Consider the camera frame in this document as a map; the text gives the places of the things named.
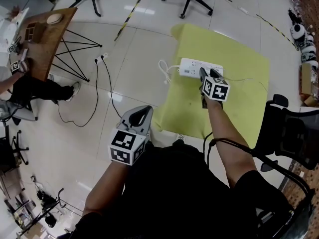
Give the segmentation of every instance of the seated person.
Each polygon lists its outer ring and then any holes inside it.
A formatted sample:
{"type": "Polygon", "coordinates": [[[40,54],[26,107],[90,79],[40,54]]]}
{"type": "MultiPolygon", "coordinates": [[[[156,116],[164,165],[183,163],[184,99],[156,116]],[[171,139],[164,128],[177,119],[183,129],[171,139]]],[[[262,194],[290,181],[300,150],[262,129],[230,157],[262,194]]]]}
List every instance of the seated person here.
{"type": "MultiPolygon", "coordinates": [[[[248,146],[221,104],[205,98],[214,137],[248,146]]],[[[256,208],[286,214],[292,207],[250,154],[216,146],[229,187],[208,169],[203,153],[182,140],[166,148],[148,142],[132,167],[112,161],[70,238],[257,238],[256,208]]]]}
{"type": "Polygon", "coordinates": [[[0,67],[0,100],[10,101],[22,106],[27,105],[32,97],[69,102],[79,90],[79,82],[72,86],[62,87],[50,79],[43,82],[22,71],[15,72],[12,75],[9,68],[0,67]]]}

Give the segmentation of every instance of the green tablecloth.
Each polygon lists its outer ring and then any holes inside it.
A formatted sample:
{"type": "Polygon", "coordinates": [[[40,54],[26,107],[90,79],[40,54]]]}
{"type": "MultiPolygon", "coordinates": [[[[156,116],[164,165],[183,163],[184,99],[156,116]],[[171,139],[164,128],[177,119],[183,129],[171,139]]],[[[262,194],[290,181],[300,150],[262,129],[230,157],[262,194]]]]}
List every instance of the green tablecloth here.
{"type": "MultiPolygon", "coordinates": [[[[202,60],[224,67],[230,93],[224,110],[237,130],[253,148],[260,131],[269,80],[269,60],[253,49],[222,34],[192,24],[179,24],[171,29],[178,40],[173,60],[179,65],[183,57],[202,60]],[[253,80],[233,81],[246,78],[253,80]]],[[[153,125],[197,138],[211,132],[208,112],[201,107],[200,80],[172,74],[166,102],[155,109],[153,125]]]]}

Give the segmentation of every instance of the hazard tape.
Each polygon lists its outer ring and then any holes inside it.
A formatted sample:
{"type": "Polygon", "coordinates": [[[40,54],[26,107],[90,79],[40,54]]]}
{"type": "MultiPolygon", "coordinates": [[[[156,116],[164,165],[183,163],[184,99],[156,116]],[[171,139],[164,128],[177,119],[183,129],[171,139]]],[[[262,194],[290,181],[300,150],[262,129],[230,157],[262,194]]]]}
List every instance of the hazard tape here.
{"type": "Polygon", "coordinates": [[[116,40],[119,38],[119,36],[120,36],[120,34],[122,33],[124,27],[125,27],[125,26],[127,25],[127,23],[129,22],[129,20],[130,20],[130,18],[131,18],[131,16],[132,16],[133,11],[134,11],[135,8],[138,6],[138,4],[139,4],[140,1],[141,1],[141,0],[138,0],[138,1],[136,2],[134,8],[132,9],[132,11],[131,11],[130,15],[128,16],[128,18],[125,20],[123,26],[121,27],[121,29],[120,29],[120,31],[118,32],[118,35],[116,36],[116,38],[114,39],[114,41],[116,41],[116,40]]]}
{"type": "Polygon", "coordinates": [[[264,22],[267,22],[270,26],[272,26],[275,30],[277,30],[280,34],[282,34],[283,35],[283,37],[285,38],[285,39],[287,39],[294,47],[295,47],[295,44],[293,43],[293,42],[291,42],[290,41],[290,39],[288,38],[288,37],[286,37],[282,32],[280,32],[279,30],[278,30],[278,28],[276,28],[275,26],[273,26],[269,21],[266,21],[263,17],[261,17],[261,16],[259,16],[258,14],[256,14],[259,18],[261,18],[264,22]]]}

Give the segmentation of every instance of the extension socket on floor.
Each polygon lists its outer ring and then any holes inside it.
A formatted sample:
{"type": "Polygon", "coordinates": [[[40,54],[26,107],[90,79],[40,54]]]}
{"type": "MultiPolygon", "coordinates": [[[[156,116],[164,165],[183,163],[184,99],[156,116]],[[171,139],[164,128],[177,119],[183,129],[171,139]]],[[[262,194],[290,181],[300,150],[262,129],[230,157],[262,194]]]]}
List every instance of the extension socket on floor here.
{"type": "Polygon", "coordinates": [[[104,60],[104,59],[106,59],[106,58],[109,56],[109,54],[108,54],[108,53],[104,53],[104,54],[99,55],[99,56],[96,58],[96,59],[98,60],[98,62],[97,62],[98,64],[102,62],[101,56],[104,57],[104,58],[103,58],[103,60],[104,60]]]}
{"type": "Polygon", "coordinates": [[[209,75],[210,68],[213,68],[220,75],[223,75],[223,67],[221,65],[212,64],[196,59],[182,58],[179,66],[179,75],[199,79],[199,69],[203,67],[209,75]]]}

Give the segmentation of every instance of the forearm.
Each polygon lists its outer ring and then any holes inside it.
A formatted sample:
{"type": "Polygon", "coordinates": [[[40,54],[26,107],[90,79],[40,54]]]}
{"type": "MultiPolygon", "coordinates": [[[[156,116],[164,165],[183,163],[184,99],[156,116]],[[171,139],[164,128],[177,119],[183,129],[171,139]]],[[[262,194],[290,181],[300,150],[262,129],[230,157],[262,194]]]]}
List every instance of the forearm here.
{"type": "Polygon", "coordinates": [[[90,212],[101,213],[108,208],[121,195],[128,170],[128,166],[113,161],[89,193],[83,215],[90,212]]]}
{"type": "MultiPolygon", "coordinates": [[[[228,138],[248,146],[218,102],[208,101],[207,106],[214,138],[228,138]]],[[[249,153],[223,142],[217,142],[216,147],[230,186],[234,186],[246,172],[256,170],[254,159],[249,153]]]]}
{"type": "Polygon", "coordinates": [[[10,89],[13,86],[13,84],[16,83],[16,81],[20,79],[23,75],[23,73],[16,72],[10,78],[0,82],[0,94],[10,89]]]}

